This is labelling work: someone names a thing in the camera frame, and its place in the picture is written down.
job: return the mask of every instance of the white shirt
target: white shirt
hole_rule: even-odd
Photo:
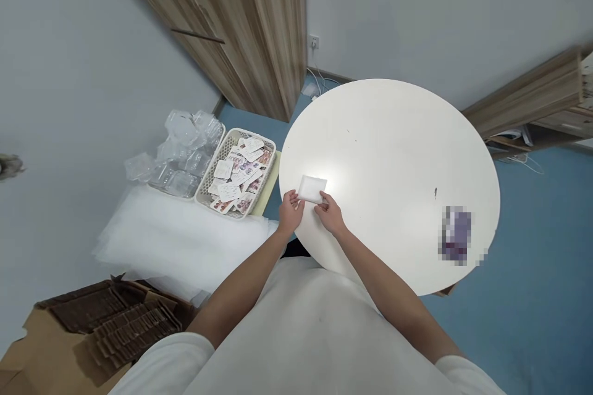
[[[279,261],[216,352],[195,333],[149,349],[111,394],[503,394],[470,361],[432,365],[359,285],[311,258]]]

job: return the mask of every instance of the cardboard box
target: cardboard box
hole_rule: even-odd
[[[197,310],[142,282],[108,281],[35,304],[0,361],[0,395],[103,395]]]

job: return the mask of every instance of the table top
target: table top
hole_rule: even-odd
[[[418,295],[460,281],[494,238],[500,190],[474,127],[436,94],[395,80],[360,80],[312,102],[284,142],[280,191],[327,179],[344,221]],[[467,262],[439,254],[448,206],[471,212]],[[307,202],[296,235],[323,267],[360,282]]]

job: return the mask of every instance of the pixelated object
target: pixelated object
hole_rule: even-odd
[[[445,207],[439,241],[439,254],[443,260],[455,265],[466,265],[471,246],[471,213],[463,207]]]

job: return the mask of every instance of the blue floor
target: blue floor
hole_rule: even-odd
[[[221,120],[227,129],[268,137],[282,150],[288,129],[310,102],[301,94],[290,123],[230,106]],[[552,148],[532,157],[544,175],[495,163],[500,222],[483,265],[449,297],[423,301],[507,394],[591,394],[593,156]],[[277,220],[280,202],[276,184],[264,215]]]

